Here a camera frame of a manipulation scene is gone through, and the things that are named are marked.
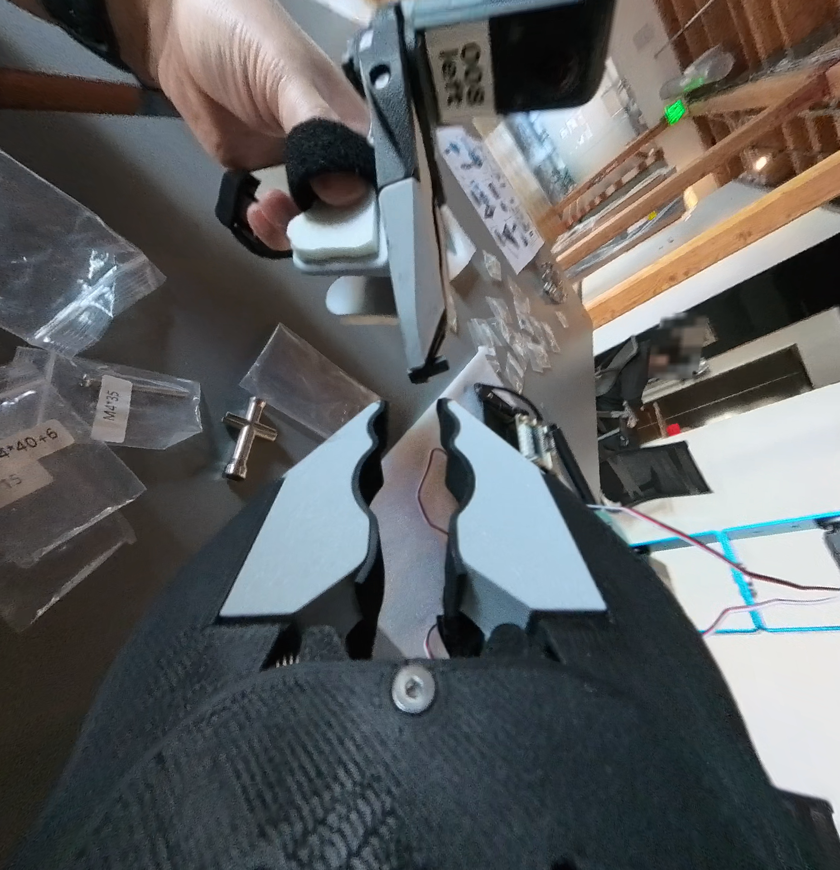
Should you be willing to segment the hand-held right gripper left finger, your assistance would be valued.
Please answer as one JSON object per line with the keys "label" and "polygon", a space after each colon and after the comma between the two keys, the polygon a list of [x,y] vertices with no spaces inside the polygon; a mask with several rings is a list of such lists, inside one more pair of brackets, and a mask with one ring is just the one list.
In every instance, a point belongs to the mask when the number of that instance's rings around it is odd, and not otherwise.
{"label": "hand-held right gripper left finger", "polygon": [[287,471],[219,617],[373,636],[383,562],[371,501],[382,487],[388,405],[377,400]]}

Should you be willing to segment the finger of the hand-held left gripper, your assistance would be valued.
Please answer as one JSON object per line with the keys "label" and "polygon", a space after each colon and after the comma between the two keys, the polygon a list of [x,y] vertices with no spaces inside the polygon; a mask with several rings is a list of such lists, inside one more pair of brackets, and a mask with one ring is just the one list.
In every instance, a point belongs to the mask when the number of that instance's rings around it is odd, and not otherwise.
{"label": "finger of the hand-held left gripper", "polygon": [[408,377],[424,384],[446,372],[444,293],[428,187],[415,178],[384,187],[378,204]]}
{"label": "finger of the hand-held left gripper", "polygon": [[424,147],[430,189],[432,191],[432,215],[440,263],[439,271],[444,293],[446,327],[448,333],[457,335],[459,332],[458,311],[449,269],[449,256],[452,239],[450,237],[446,213],[443,211],[443,208],[446,205],[443,200],[444,188],[437,168],[436,151],[435,146],[432,143],[431,133],[424,133]]}

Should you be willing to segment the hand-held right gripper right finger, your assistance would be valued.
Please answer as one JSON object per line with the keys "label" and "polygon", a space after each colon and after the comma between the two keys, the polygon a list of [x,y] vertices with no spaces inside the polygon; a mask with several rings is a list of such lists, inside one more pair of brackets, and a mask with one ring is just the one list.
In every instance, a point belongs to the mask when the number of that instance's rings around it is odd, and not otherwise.
{"label": "hand-held right gripper right finger", "polygon": [[567,524],[570,491],[552,473],[452,399],[436,404],[448,524],[446,647],[483,647],[503,625],[533,632],[542,619],[598,617],[607,604]]}

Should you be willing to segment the dark grey desk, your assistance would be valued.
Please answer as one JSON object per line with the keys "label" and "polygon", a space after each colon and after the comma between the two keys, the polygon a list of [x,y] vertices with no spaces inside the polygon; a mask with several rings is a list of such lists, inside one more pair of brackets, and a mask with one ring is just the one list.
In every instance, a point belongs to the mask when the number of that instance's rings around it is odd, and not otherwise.
{"label": "dark grey desk", "polygon": [[165,276],[121,314],[89,356],[198,381],[204,431],[164,451],[120,449],[143,482],[124,509],[136,541],[17,633],[0,618],[0,868],[31,828],[64,768],[105,673],[152,602],[262,486],[314,446],[279,418],[252,451],[247,481],[222,467],[226,411],[240,380],[283,323],[391,403],[397,439],[473,356],[449,335],[449,372],[426,385],[406,374],[395,327],[344,324],[327,283],[246,252],[215,217],[221,168],[178,119],[0,111],[0,148],[96,212]]}

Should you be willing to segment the person's left hand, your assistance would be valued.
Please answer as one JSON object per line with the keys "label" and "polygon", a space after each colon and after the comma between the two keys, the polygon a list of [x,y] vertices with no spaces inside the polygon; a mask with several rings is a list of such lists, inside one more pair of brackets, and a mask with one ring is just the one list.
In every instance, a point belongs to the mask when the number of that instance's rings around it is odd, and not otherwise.
{"label": "person's left hand", "polygon": [[225,169],[273,168],[288,134],[325,118],[362,137],[369,112],[277,2],[143,2],[145,68]]}

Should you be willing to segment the printed instruction sheet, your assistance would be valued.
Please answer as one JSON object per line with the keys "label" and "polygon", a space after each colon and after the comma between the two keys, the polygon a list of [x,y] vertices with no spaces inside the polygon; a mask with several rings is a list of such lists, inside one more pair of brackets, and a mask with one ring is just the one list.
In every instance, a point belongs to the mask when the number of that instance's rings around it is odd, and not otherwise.
{"label": "printed instruction sheet", "polygon": [[520,274],[541,252],[544,241],[489,147],[461,126],[436,129],[436,143],[502,257]]}

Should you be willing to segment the white foam mat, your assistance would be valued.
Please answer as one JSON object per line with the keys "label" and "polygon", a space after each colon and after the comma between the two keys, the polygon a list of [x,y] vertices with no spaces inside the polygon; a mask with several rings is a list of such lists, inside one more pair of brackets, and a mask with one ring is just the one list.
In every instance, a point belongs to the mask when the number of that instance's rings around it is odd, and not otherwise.
{"label": "white foam mat", "polygon": [[447,527],[456,503],[445,484],[438,397],[382,460],[377,517],[385,588],[373,658],[425,658],[443,612]]}

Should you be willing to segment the robot control circuit board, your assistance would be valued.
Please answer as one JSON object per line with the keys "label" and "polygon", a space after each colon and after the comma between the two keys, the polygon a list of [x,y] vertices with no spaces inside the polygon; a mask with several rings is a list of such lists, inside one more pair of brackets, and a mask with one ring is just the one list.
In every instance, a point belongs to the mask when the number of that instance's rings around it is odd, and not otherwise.
{"label": "robot control circuit board", "polygon": [[514,418],[517,451],[545,473],[558,475],[562,462],[558,448],[561,431],[557,425],[545,424],[526,413]]}

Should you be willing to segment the group of small parts bags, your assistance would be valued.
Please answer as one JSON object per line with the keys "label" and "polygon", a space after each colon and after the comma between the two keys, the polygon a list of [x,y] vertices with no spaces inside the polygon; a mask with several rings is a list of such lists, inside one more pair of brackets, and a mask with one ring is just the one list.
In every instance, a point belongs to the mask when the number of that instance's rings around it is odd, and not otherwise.
{"label": "group of small parts bags", "polygon": [[570,285],[544,256],[523,277],[489,251],[474,255],[469,269],[469,291],[480,296],[468,303],[464,329],[505,387],[521,393],[527,376],[551,372],[564,352]]}

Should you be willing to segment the metal cross wrench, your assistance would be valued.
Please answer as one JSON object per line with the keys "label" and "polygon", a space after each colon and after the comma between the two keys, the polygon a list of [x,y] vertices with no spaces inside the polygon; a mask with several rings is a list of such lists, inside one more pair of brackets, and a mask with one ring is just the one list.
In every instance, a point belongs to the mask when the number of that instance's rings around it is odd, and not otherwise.
{"label": "metal cross wrench", "polygon": [[223,415],[223,424],[236,436],[230,460],[222,473],[226,479],[244,481],[254,443],[258,440],[272,443],[277,439],[277,429],[262,419],[265,407],[260,397],[251,396],[243,413],[229,411]]}

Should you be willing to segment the empty clear zip bag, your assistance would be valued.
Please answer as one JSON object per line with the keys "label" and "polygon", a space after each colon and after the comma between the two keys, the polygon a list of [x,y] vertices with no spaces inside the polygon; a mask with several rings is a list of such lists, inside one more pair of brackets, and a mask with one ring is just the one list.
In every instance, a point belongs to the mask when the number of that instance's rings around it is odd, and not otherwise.
{"label": "empty clear zip bag", "polygon": [[380,397],[279,324],[239,385],[326,440]]}

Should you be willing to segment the labelled clear screw bag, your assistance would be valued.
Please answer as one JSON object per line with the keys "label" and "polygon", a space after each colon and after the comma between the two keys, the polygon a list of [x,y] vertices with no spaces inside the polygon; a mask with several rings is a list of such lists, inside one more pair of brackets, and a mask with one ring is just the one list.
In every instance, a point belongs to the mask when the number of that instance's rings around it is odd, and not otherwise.
{"label": "labelled clear screw bag", "polygon": [[0,561],[30,566],[143,495],[89,430],[36,369],[0,365]]}
{"label": "labelled clear screw bag", "polygon": [[203,430],[201,388],[195,381],[54,355],[47,356],[45,373],[93,440],[165,450]]}

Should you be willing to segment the wooden pillar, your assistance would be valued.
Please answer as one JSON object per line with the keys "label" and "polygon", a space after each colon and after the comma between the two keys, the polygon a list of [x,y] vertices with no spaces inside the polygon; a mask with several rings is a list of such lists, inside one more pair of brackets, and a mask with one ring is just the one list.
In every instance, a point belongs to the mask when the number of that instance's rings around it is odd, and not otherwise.
{"label": "wooden pillar", "polygon": [[586,305],[594,329],[840,196],[840,150],[675,248]]}

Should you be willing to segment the large clear screw bag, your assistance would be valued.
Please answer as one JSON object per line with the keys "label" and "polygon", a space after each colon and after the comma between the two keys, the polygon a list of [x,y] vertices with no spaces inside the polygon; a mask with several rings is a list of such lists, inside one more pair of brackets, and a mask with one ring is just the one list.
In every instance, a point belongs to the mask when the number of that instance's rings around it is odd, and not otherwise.
{"label": "large clear screw bag", "polygon": [[0,329],[74,357],[164,283],[136,246],[0,149]]}

